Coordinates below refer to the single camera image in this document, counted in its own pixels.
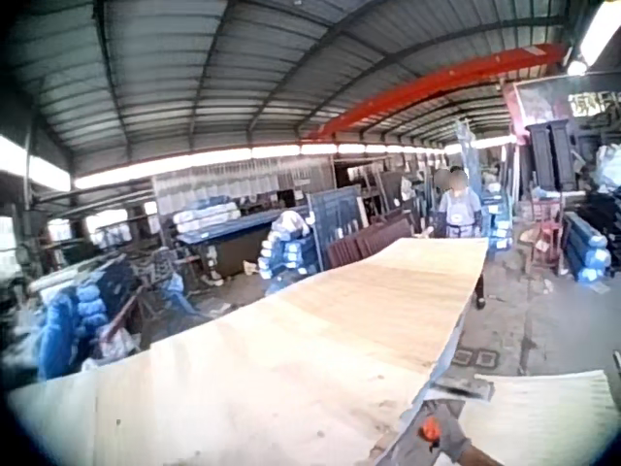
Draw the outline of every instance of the worker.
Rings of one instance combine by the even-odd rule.
[[[432,416],[440,427],[438,447],[453,463],[461,466],[501,466],[501,463],[473,446],[446,405],[440,405]]]
[[[450,189],[442,195],[438,208],[436,235],[440,238],[479,238],[483,226],[481,201],[468,187],[468,176],[461,167],[451,167],[448,179]],[[476,308],[485,307],[483,274],[476,286]]]

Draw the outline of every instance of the wooden board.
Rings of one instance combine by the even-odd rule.
[[[467,402],[459,421],[505,466],[592,464],[621,426],[604,371],[481,378],[494,383],[491,403]]]
[[[11,401],[66,464],[353,464],[427,382],[486,249],[400,240]],[[32,403],[51,386],[56,407]]]

